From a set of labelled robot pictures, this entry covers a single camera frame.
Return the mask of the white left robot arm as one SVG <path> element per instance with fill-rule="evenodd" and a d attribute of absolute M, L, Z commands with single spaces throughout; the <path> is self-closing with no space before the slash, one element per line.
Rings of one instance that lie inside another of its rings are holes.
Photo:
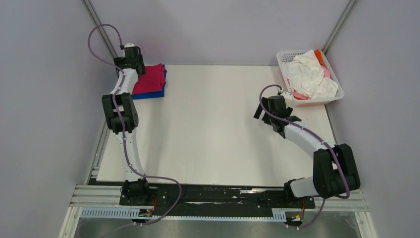
<path fill-rule="evenodd" d="M 136 129 L 139 116 L 132 91 L 145 65 L 138 46 L 127 43 L 121 46 L 123 56 L 114 58 L 118 80 L 114 89 L 102 97 L 107 127 L 116 135 L 124 160 L 124 182 L 121 188 L 121 205 L 145 205 L 152 198 L 137 147 Z"/>

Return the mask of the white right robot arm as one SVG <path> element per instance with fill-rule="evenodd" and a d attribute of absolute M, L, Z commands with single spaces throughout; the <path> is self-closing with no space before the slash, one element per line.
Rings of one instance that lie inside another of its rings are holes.
<path fill-rule="evenodd" d="M 286 105 L 284 96 L 261 97 L 254 118 L 261 119 L 284 139 L 296 144 L 313 160 L 313 175 L 297 178 L 284 184 L 284 203 L 295 207 L 303 197 L 317 196 L 324 199 L 348 197 L 348 193 L 361 186 L 353 151 L 348 144 L 330 144 L 302 120 L 293 116 L 293 109 Z"/>

